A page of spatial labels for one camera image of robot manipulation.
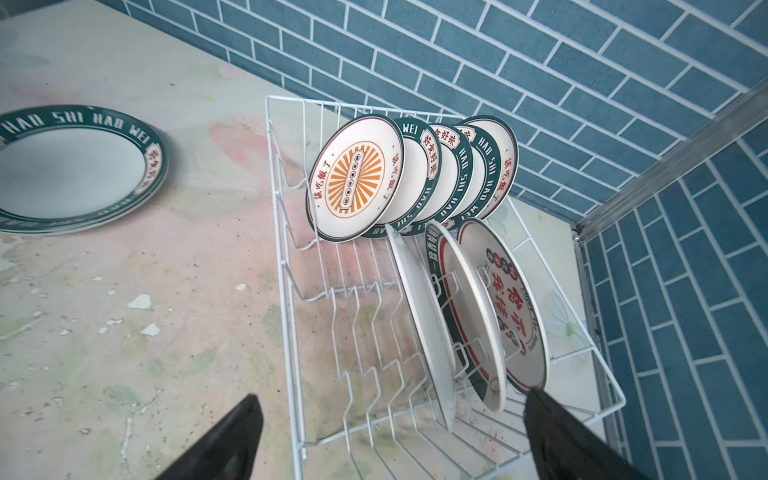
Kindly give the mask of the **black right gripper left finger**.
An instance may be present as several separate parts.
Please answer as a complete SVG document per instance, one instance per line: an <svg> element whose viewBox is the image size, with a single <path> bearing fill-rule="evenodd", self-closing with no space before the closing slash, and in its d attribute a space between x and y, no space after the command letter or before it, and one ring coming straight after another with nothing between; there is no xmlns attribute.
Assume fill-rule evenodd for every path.
<svg viewBox="0 0 768 480"><path fill-rule="evenodd" d="M157 479L250 479L263 426L258 397L249 393Z"/></svg>

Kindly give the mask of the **large green rim plate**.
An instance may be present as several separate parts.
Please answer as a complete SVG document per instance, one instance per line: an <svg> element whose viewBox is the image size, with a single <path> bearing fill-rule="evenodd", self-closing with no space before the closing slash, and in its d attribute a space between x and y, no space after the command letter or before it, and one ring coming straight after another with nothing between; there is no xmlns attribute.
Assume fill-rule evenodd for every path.
<svg viewBox="0 0 768 480"><path fill-rule="evenodd" d="M71 217L149 199L169 172L161 136L126 113L49 105L1 116L1 211Z"/></svg>

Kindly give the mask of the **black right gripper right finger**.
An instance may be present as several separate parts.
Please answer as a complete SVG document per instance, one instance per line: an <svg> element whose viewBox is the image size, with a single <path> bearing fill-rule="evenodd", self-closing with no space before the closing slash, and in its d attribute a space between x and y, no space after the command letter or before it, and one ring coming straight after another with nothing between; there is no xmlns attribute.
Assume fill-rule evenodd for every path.
<svg viewBox="0 0 768 480"><path fill-rule="evenodd" d="M524 424L541 479L646 477L541 389L526 394Z"/></svg>

